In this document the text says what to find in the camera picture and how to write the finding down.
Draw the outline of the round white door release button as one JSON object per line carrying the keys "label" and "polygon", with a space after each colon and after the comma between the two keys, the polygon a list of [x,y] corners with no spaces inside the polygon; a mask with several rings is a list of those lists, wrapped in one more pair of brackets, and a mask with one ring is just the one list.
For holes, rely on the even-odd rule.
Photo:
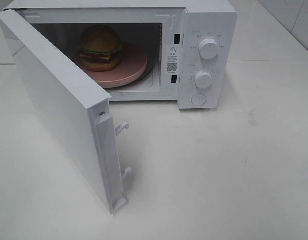
{"label": "round white door release button", "polygon": [[203,106],[206,103],[207,97],[204,94],[196,94],[192,96],[191,103],[196,106]]}

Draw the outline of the pink round plate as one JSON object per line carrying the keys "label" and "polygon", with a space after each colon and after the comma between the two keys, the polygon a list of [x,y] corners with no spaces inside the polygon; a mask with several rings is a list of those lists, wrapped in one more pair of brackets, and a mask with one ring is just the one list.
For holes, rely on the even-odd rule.
{"label": "pink round plate", "polygon": [[137,80],[144,72],[148,63],[148,56],[141,47],[123,43],[121,61],[117,67],[108,71],[91,71],[82,63],[79,54],[71,59],[89,77],[91,77],[102,88],[118,88]]}

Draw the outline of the white microwave door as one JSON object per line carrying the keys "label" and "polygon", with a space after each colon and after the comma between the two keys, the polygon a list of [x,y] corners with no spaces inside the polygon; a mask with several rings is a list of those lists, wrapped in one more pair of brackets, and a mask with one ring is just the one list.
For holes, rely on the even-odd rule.
{"label": "white microwave door", "polygon": [[14,10],[0,26],[39,118],[74,161],[110,213],[127,203],[110,95]]}

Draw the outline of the burger with lettuce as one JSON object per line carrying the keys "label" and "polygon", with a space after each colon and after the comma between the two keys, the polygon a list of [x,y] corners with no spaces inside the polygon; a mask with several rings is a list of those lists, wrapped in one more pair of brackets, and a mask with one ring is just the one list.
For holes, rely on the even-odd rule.
{"label": "burger with lettuce", "polygon": [[93,25],[80,36],[79,58],[92,72],[106,72],[121,61],[122,41],[118,33],[106,25]]}

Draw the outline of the lower white microwave knob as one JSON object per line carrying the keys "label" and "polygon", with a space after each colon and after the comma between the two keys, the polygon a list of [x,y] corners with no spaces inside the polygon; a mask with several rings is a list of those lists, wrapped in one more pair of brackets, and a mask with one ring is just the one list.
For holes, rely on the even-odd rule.
{"label": "lower white microwave knob", "polygon": [[212,84],[212,76],[209,71],[199,71],[194,75],[195,86],[198,89],[207,89]]}

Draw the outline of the white microwave knob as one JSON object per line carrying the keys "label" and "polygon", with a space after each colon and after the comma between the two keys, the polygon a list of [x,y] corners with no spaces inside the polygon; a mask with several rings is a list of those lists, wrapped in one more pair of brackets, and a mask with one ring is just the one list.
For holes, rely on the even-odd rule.
{"label": "white microwave knob", "polygon": [[207,89],[212,84],[212,76],[209,71],[199,71],[194,75],[195,86],[198,89]]}
{"label": "white microwave knob", "polygon": [[215,38],[206,37],[198,42],[197,47],[200,57],[210,60],[218,54],[219,43]]}

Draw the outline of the white warning label sticker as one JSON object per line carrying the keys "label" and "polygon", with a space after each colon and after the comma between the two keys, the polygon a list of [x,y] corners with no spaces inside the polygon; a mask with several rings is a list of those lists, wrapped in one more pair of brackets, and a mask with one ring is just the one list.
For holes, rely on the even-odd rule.
{"label": "white warning label sticker", "polygon": [[178,45],[168,44],[165,47],[165,70],[168,74],[176,74],[178,72],[180,49]]}

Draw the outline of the white microwave oven body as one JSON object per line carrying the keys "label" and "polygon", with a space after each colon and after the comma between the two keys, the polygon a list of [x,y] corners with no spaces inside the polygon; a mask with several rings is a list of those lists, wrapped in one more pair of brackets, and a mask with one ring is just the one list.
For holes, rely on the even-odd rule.
{"label": "white microwave oven body", "polygon": [[[236,19],[226,0],[15,0],[0,12],[32,101],[87,110],[145,100],[216,107]],[[143,83],[110,89],[74,63],[81,33],[97,24],[146,49],[154,70]]]}

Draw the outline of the upper white microwave knob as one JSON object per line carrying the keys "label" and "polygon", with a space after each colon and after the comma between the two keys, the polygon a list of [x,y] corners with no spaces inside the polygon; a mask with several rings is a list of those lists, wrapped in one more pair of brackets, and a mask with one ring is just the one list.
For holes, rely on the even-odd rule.
{"label": "upper white microwave knob", "polygon": [[206,37],[198,42],[197,47],[200,57],[210,60],[218,54],[219,43],[215,38]]}

